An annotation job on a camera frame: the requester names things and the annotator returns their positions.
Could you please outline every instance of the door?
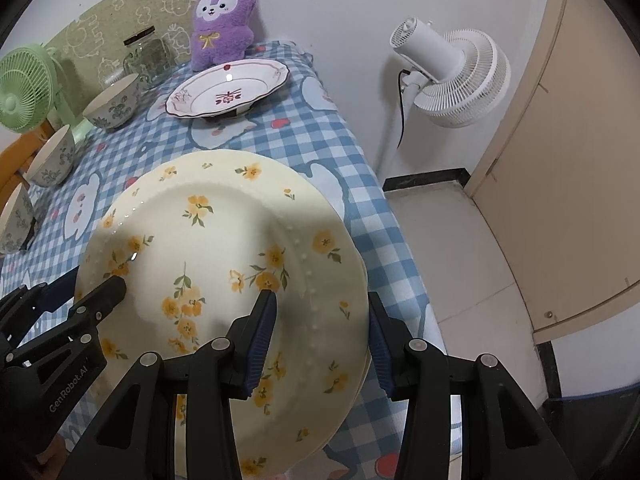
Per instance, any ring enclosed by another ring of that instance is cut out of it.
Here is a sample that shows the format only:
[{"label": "door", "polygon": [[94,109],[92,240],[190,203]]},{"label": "door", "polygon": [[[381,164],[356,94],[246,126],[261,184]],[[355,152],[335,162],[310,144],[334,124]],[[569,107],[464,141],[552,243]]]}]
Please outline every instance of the door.
[{"label": "door", "polygon": [[567,0],[540,85],[473,198],[535,330],[640,280],[640,57],[603,0]]}]

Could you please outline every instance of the floral plate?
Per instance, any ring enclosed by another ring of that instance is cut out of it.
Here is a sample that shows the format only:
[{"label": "floral plate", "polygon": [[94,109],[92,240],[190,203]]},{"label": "floral plate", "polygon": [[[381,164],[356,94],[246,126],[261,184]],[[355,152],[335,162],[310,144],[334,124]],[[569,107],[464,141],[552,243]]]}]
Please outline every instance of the floral plate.
[{"label": "floral plate", "polygon": [[274,59],[241,59],[187,79],[166,100],[166,112],[182,118],[213,117],[249,109],[284,85],[287,65]]},{"label": "floral plate", "polygon": [[[108,358],[92,387],[99,404],[141,354],[193,352],[268,288],[278,314],[262,378],[248,400],[232,402],[242,472],[283,472],[337,431],[369,365],[367,278],[340,217],[295,171],[214,150],[143,175],[92,233],[76,296],[113,274],[127,295],[99,326]],[[185,416],[180,396],[182,476]]]}]

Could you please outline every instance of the stuffed bunny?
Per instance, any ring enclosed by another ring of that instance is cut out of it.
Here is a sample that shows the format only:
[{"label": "stuffed bunny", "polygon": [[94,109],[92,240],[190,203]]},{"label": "stuffed bunny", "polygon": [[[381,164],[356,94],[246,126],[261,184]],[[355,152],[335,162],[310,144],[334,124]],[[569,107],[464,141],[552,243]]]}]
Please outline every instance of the stuffed bunny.
[{"label": "stuffed bunny", "polygon": [[193,15],[191,68],[199,72],[210,66],[244,58],[254,34],[247,22],[255,0],[200,0]]}]

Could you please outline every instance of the power cord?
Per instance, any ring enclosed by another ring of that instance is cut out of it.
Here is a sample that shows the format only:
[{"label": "power cord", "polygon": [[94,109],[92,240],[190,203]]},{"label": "power cord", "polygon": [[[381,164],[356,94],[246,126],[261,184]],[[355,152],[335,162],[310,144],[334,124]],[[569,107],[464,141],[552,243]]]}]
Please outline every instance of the power cord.
[{"label": "power cord", "polygon": [[398,148],[400,147],[400,143],[402,142],[402,138],[404,137],[404,107],[402,106],[402,84],[401,79],[403,75],[409,75],[411,72],[405,70],[404,68],[398,72],[398,103],[400,105],[400,116],[402,117],[402,130],[400,131],[400,140],[398,140]]}]

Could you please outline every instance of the chair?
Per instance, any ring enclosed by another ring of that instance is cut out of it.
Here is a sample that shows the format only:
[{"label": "chair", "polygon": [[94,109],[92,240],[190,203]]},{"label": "chair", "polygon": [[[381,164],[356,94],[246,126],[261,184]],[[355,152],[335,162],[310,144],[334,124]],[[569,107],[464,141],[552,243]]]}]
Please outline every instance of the chair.
[{"label": "chair", "polygon": [[34,154],[44,146],[42,137],[39,129],[22,134],[0,153],[0,212],[19,184],[29,189],[29,184],[20,172],[29,168]]}]

